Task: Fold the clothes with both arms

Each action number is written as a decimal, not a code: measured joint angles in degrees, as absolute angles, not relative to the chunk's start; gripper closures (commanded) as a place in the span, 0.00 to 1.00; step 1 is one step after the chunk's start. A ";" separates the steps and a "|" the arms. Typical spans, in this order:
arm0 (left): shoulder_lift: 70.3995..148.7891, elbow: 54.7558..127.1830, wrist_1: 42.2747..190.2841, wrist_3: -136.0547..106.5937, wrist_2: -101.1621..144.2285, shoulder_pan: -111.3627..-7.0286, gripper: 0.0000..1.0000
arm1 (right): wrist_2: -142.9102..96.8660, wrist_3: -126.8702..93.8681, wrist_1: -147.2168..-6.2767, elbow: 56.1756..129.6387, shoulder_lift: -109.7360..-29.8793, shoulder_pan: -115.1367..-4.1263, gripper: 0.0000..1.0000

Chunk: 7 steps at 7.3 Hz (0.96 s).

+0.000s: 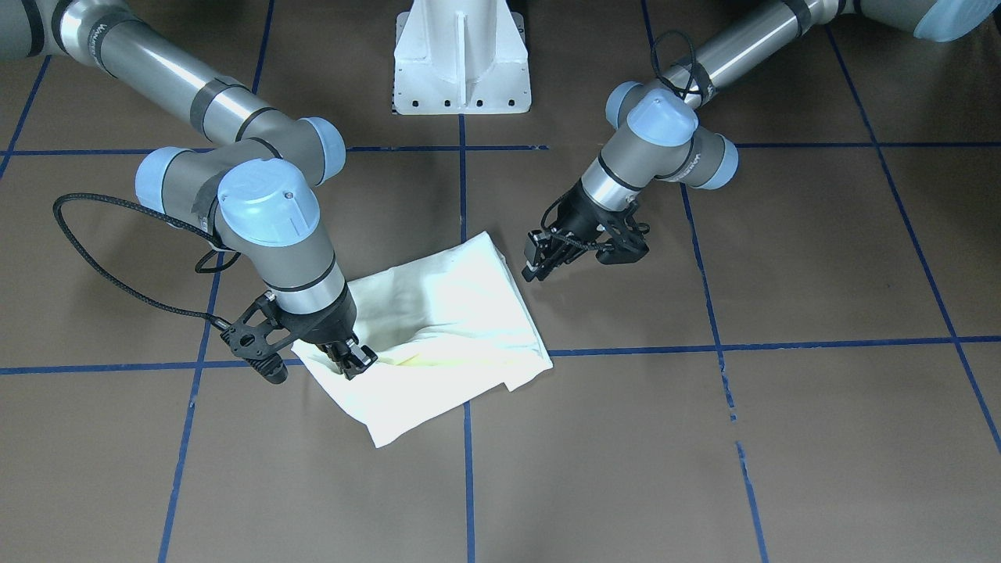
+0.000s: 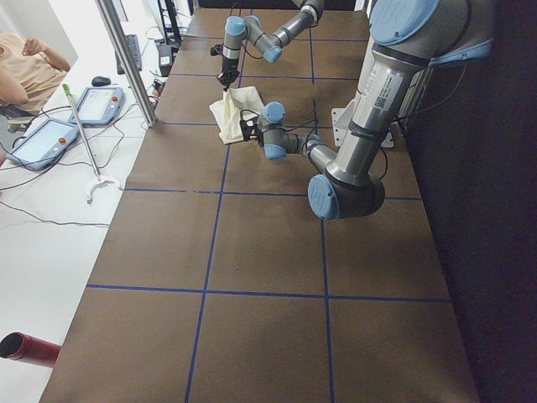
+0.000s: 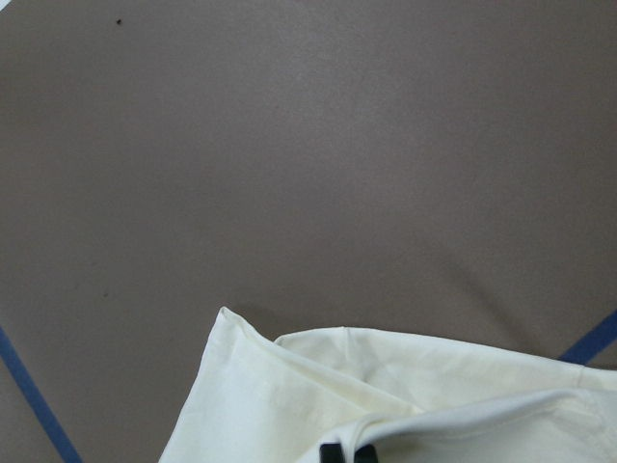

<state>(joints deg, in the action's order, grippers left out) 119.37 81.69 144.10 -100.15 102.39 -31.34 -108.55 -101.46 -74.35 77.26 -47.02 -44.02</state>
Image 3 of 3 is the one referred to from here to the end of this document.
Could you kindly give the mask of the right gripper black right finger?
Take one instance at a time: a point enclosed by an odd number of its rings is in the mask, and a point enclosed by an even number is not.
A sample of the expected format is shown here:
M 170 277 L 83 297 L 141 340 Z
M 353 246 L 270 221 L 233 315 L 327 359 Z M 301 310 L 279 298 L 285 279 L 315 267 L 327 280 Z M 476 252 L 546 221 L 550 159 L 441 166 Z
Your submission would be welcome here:
M 354 453 L 354 463 L 377 463 L 377 451 L 373 445 L 365 445 Z

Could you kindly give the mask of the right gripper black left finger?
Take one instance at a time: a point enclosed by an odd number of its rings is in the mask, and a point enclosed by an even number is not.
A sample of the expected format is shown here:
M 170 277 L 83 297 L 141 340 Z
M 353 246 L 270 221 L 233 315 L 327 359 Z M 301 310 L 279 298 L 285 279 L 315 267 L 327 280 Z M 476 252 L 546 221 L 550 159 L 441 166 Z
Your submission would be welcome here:
M 341 443 L 324 443 L 319 448 L 320 463 L 343 463 Z

